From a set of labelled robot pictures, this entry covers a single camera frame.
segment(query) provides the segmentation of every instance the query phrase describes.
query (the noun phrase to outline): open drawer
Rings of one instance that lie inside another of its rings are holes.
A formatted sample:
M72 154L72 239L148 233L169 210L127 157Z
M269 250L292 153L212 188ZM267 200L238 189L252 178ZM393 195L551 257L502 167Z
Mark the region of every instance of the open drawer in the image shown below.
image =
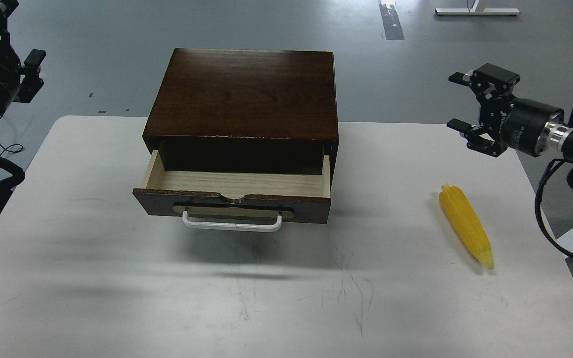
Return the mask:
M150 215L324 224L339 145L333 54L177 48L143 141L152 158L134 196Z
M325 224L330 209L330 158L307 174L166 170L152 151L134 196L150 215Z

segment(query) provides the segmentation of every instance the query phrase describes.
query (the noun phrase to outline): scratch marks on table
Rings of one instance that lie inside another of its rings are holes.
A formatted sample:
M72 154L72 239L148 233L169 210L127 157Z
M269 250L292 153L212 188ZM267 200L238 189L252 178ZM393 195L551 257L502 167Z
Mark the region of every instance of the scratch marks on table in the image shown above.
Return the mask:
M18 294L18 295L15 295L15 296L12 297L12 298L7 299L6 301L2 301L2 297L0 296L0 306L4 306L5 304L11 303L12 301L18 299L21 295L23 295L23 292L21 292L21 293Z
M375 299L375 284L351 267L351 261L354 257L353 251L347 254L339 247L334 247L334 249L336 250L335 266L339 269L341 278L334 279L331 283L331 289L324 292L332 293L332 301L336 304L342 304L342 306L353 309L355 325L363 337L368 314ZM324 301L328 298L325 293L321 295L321 307L324 307Z

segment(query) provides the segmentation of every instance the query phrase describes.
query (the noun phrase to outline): wood grain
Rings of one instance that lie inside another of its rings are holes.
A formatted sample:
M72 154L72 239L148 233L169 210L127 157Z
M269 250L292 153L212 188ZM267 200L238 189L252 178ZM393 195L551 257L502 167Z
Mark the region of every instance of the wood grain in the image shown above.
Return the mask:
M193 50L169 61L143 138L337 143L332 52Z
M166 171L159 151L154 150L143 187L217 192L230 199L249 194L330 197L329 162L329 157L324 156L319 175Z

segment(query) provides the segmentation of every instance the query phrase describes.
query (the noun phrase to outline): metal handle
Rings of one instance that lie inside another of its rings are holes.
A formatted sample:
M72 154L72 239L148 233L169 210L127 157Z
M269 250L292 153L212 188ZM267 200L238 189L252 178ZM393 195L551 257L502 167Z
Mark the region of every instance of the metal handle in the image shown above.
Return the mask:
M233 231L258 231L261 233L273 233L282 226L282 214L278 214L277 221L272 225L259 224L235 224L232 222L204 222L189 220L189 213L183 211L183 222L188 227L194 229L213 229L213 230L233 230Z

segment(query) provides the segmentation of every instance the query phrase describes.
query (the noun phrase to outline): corn cob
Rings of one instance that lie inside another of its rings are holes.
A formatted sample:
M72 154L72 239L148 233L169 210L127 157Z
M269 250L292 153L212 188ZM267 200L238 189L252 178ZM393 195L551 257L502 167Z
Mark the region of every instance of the corn cob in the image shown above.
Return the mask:
M468 198L457 186L441 186L439 202L466 249L488 269L494 268L492 247Z

